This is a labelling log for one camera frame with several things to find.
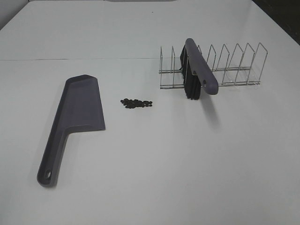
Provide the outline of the grey hand brush black bristles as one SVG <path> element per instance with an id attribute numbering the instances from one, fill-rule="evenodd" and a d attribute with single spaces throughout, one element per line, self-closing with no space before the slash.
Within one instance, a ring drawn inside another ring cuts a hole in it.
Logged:
<path id="1" fill-rule="evenodd" d="M 188 99 L 198 100 L 201 89 L 218 94 L 218 82 L 192 38 L 185 41 L 180 55 L 184 90 Z"/>

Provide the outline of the grey plastic dustpan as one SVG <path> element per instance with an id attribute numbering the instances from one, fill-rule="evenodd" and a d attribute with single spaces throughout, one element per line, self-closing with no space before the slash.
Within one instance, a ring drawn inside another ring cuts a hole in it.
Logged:
<path id="1" fill-rule="evenodd" d="M 67 79 L 37 173 L 38 183 L 46 188 L 56 186 L 70 134 L 103 130 L 105 120 L 97 78 L 80 75 Z"/>

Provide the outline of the pile of coffee beans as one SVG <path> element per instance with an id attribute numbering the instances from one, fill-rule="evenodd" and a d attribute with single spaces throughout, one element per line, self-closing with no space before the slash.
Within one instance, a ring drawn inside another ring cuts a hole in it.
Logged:
<path id="1" fill-rule="evenodd" d="M 152 101 L 139 100 L 139 99 L 124 98 L 120 100 L 120 103 L 127 109 L 144 108 L 144 107 L 153 106 Z"/>

